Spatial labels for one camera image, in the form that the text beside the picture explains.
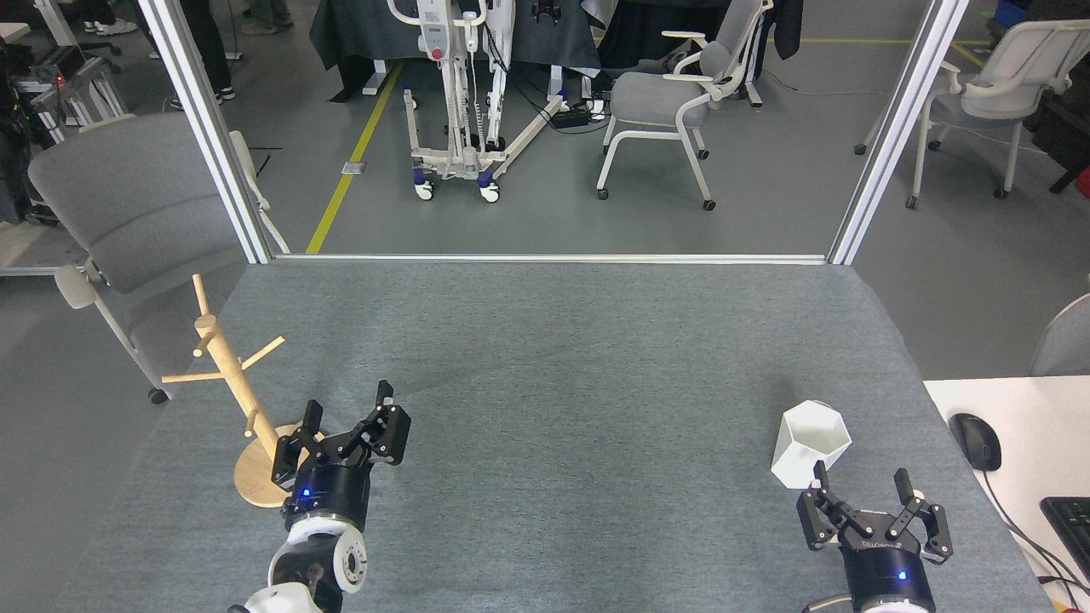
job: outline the mouse cable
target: mouse cable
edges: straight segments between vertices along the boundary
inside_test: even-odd
[[[1041,584],[1042,586],[1051,584],[1053,581],[1061,581],[1061,582],[1064,582],[1064,584],[1067,584],[1067,585],[1070,585],[1070,586],[1075,586],[1075,587],[1079,588],[1080,590],[1085,591],[1088,596],[1090,596],[1090,587],[1083,586],[1082,584],[1080,584],[1078,581],[1073,581],[1073,580],[1070,580],[1070,579],[1068,579],[1066,577],[1038,577],[1037,578],[1037,582]]]
[[[1034,541],[1033,539],[1029,538],[1026,534],[1026,532],[1024,532],[1021,530],[1021,528],[1019,528],[1015,524],[1014,519],[1010,519],[1010,515],[1008,515],[1007,510],[1005,508],[1003,508],[1003,503],[1000,502],[1000,497],[995,495],[995,490],[992,489],[992,482],[991,482],[991,480],[988,479],[988,471],[986,470],[982,470],[981,472],[984,473],[984,484],[988,485],[988,492],[992,496],[992,502],[995,503],[995,507],[998,508],[1000,513],[1003,515],[1003,519],[1004,519],[1004,522],[1007,525],[1007,528],[1012,532],[1014,532],[1015,534],[1018,534],[1018,537],[1020,537],[1024,541],[1026,541],[1027,543],[1029,543],[1029,545],[1032,546],[1034,551],[1037,551],[1037,553],[1041,556],[1041,558],[1043,558],[1044,562],[1047,563],[1050,567],[1052,567],[1052,569],[1056,573],[1056,576],[1062,577],[1062,578],[1064,577],[1064,574],[1061,573],[1059,568],[1056,567],[1056,564],[1058,563],[1059,566],[1062,566],[1064,568],[1064,570],[1068,575],[1071,576],[1071,579],[1068,579],[1068,581],[1070,581],[1071,584],[1078,585],[1080,588],[1086,589],[1086,587],[1080,581],[1077,580],[1078,575],[1076,575],[1075,573],[1073,573],[1071,569],[1067,566],[1067,564],[1064,563],[1063,560],[1059,560],[1059,557],[1056,556],[1056,554],[1054,554],[1051,551],[1044,549],[1043,546],[1041,546],[1040,544],[1038,544],[1037,541]],[[1071,592],[1071,586],[1067,581],[1064,581],[1063,586],[1064,586],[1064,591],[1067,592],[1067,598],[1070,600],[1071,605],[1073,606],[1078,606],[1078,601],[1075,600],[1075,594]]]

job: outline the white metal frame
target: white metal frame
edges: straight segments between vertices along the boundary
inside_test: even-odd
[[[417,0],[419,17],[402,13],[393,0],[386,0],[386,4],[399,22],[421,28],[420,50],[437,63],[443,74],[447,107],[446,149],[420,146],[416,100],[411,88],[407,86],[403,92],[416,195],[421,200],[432,200],[434,184],[427,180],[426,173],[433,172],[441,180],[476,181],[482,197],[487,202],[498,201],[496,179],[507,171],[514,158],[564,105],[562,96],[549,96],[544,110],[514,141],[498,151],[507,69],[511,65],[514,3],[496,2],[488,9],[484,0],[479,0],[480,12],[460,13],[461,19],[455,16],[459,14],[458,5],[450,0]],[[481,25],[484,25],[484,39]],[[489,59],[488,70],[493,73],[492,89],[487,96],[487,130],[477,104],[476,71],[473,67],[473,56],[482,43]]]
[[[251,264],[266,264],[270,253],[258,229],[257,215],[246,196],[242,164],[234,152],[223,116],[216,106],[201,53],[193,43],[182,9],[178,0],[138,1],[216,189],[223,199],[242,251]]]
[[[893,101],[863,165],[862,177],[856,184],[851,203],[828,252],[831,264],[850,265],[859,253],[897,159],[905,149],[915,120],[968,4],[969,0],[931,0],[894,91]]]

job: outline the aluminum frame pole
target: aluminum frame pole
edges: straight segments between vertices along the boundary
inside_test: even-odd
[[[969,0],[932,0],[928,7],[893,101],[828,252],[831,264],[851,265],[855,261],[968,4]]]
[[[201,53],[193,43],[182,8],[178,0],[138,1],[178,99],[185,109],[201,153],[211,171],[216,189],[234,226],[239,244],[251,264],[267,264],[271,255],[261,232],[257,214],[250,202],[242,163],[239,161],[223,116],[216,105],[216,97],[205,75]]]

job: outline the round wooden base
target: round wooden base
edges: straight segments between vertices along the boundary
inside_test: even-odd
[[[277,426],[277,436],[286,436],[294,432],[298,424],[288,423]],[[310,454],[306,449],[299,455],[300,464]],[[272,482],[272,458],[269,457],[262,442],[257,438],[246,445],[246,448],[234,462],[234,488],[247,503],[264,508],[278,507],[288,497],[288,492]]]

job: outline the chair wheel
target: chair wheel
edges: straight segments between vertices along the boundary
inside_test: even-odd
[[[153,405],[161,405],[170,399],[167,397],[167,393],[164,392],[162,389],[159,389],[158,387],[153,387],[148,389],[147,398],[148,400],[152,400]]]

